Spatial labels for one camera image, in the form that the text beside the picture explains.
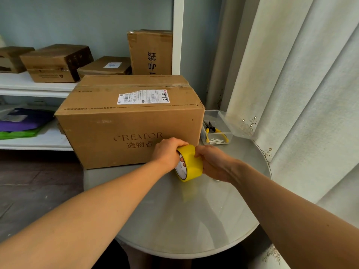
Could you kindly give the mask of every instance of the hand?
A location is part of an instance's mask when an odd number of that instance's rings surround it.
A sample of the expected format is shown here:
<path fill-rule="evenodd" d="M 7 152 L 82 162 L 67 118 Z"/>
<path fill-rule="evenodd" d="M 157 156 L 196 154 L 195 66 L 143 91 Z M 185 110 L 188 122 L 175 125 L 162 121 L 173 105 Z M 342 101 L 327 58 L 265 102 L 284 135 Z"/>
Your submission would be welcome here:
<path fill-rule="evenodd" d="M 177 147 L 187 144 L 188 142 L 176 138 L 162 140 L 160 143 L 156 144 L 155 151 L 152 154 L 152 160 L 160 163 L 161 167 L 164 168 L 164 171 L 168 173 L 174 169 L 180 161 Z"/>
<path fill-rule="evenodd" d="M 236 163 L 236 159 L 213 145 L 196 146 L 195 157 L 199 156 L 203 161 L 204 174 L 217 180 L 231 182 L 231 166 Z"/>

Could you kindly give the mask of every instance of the white curtain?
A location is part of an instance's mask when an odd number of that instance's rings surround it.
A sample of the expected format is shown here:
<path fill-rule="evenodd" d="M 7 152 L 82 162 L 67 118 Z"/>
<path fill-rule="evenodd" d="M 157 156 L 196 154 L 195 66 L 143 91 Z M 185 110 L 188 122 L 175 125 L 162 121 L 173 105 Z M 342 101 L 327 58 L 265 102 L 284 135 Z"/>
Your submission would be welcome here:
<path fill-rule="evenodd" d="M 260 0 L 221 105 L 262 149 L 274 181 L 357 227 L 358 23 L 359 0 Z M 252 268 L 288 266 L 271 246 Z"/>

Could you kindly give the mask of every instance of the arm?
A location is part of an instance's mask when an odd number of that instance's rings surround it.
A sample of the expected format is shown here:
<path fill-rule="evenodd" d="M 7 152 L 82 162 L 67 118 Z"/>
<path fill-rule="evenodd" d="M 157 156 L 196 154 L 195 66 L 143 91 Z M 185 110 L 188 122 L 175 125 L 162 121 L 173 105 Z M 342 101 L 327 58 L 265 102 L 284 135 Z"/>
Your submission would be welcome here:
<path fill-rule="evenodd" d="M 6 240 L 0 268 L 91 268 L 186 144 L 162 140 L 149 163 L 71 198 Z"/>
<path fill-rule="evenodd" d="M 204 173 L 232 183 L 292 269 L 356 268 L 359 229 L 213 146 L 197 146 Z"/>

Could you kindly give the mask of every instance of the white shelf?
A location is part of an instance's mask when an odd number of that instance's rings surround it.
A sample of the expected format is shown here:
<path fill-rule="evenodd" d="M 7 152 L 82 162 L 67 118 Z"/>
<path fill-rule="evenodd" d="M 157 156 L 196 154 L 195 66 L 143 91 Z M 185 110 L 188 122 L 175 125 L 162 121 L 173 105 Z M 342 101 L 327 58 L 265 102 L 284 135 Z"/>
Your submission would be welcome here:
<path fill-rule="evenodd" d="M 66 98 L 76 83 L 35 83 L 28 72 L 0 73 L 0 95 Z"/>
<path fill-rule="evenodd" d="M 24 108 L 51 110 L 56 109 L 54 107 L 46 106 L 24 106 Z M 36 137 L 0 140 L 0 149 L 61 151 L 73 150 L 66 136 L 60 133 L 57 127 L 56 119 L 48 123 Z"/>

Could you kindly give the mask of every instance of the yellow tape roll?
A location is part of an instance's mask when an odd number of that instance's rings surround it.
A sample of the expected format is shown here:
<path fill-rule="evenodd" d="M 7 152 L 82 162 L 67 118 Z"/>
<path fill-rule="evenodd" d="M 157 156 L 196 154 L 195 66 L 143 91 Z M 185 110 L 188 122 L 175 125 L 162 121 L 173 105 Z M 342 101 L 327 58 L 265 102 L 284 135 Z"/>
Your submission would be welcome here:
<path fill-rule="evenodd" d="M 179 163 L 175 168 L 177 176 L 186 182 L 200 176 L 203 172 L 201 157 L 195 157 L 195 147 L 191 144 L 178 147 Z"/>

